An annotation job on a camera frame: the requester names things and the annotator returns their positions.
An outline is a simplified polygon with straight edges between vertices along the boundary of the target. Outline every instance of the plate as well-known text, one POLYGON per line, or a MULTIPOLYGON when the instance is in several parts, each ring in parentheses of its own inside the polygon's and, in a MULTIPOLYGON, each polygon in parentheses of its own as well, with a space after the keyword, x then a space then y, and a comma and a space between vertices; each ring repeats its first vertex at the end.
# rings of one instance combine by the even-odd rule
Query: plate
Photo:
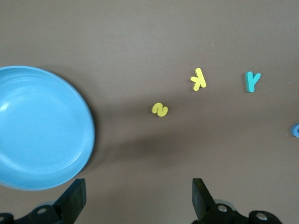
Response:
POLYGON ((58 186, 80 172, 94 145, 91 112, 62 78, 28 66, 0 68, 0 183, 58 186))

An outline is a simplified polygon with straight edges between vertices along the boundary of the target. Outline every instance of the gray table surface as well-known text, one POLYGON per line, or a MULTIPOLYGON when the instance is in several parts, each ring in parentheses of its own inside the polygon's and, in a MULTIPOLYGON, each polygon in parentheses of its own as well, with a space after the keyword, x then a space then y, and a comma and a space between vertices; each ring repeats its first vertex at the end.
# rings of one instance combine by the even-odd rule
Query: gray table surface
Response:
MULTIPOLYGON (((247 216, 299 222, 297 0, 2 0, 0 66, 52 71, 88 102, 97 136, 77 224, 189 224, 192 178, 247 216), (200 67, 207 87, 192 91, 200 67), (254 93, 244 73, 260 72, 254 93), (169 107, 159 118, 156 102, 169 107)), ((0 186, 15 217, 56 199, 0 186)))

